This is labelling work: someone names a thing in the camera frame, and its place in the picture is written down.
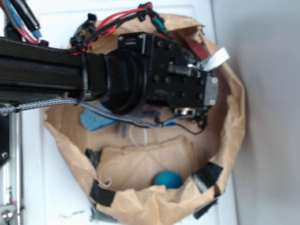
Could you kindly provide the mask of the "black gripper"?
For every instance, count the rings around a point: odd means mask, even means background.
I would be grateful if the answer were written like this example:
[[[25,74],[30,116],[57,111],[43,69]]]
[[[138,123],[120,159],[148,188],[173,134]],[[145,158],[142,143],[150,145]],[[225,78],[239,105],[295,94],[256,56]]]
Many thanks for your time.
[[[218,79],[189,50],[172,39],[138,32],[120,35],[118,51],[134,57],[142,69],[139,105],[165,106],[174,115],[207,121],[218,97]]]

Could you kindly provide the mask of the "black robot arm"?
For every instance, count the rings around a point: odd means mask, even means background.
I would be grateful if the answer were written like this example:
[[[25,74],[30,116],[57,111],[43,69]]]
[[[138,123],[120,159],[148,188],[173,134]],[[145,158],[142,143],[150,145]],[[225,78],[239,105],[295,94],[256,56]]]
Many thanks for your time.
[[[204,121],[218,79],[178,42],[149,33],[119,36],[108,54],[0,40],[0,112],[79,105],[109,119],[149,128]]]

